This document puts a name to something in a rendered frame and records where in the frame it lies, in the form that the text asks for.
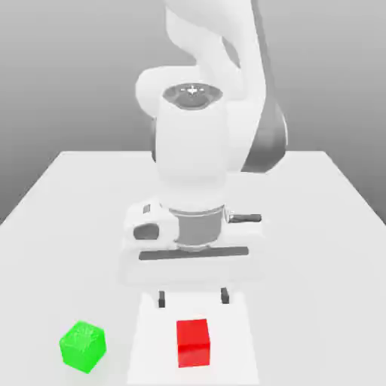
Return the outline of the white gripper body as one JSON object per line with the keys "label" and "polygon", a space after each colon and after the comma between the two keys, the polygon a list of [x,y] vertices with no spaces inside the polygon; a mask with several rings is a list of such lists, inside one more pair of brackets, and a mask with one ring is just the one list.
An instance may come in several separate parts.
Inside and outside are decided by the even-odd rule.
{"label": "white gripper body", "polygon": [[266,236],[238,234],[200,251],[185,251],[174,242],[126,240],[118,252],[119,279],[132,286],[228,286],[259,276]]}

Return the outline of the small red cube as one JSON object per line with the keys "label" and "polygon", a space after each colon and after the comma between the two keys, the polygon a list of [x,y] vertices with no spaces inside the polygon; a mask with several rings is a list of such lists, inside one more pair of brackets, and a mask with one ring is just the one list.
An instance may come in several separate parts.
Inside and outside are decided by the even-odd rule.
{"label": "small red cube", "polygon": [[210,365],[210,334],[206,319],[176,322],[178,367]]}

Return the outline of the small green cube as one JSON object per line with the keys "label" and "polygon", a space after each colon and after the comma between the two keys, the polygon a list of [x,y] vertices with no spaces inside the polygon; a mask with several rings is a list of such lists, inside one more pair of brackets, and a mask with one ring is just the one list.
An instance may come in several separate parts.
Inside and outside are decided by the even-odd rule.
{"label": "small green cube", "polygon": [[89,374],[106,353],[105,331],[79,320],[60,339],[59,346],[67,366]]}

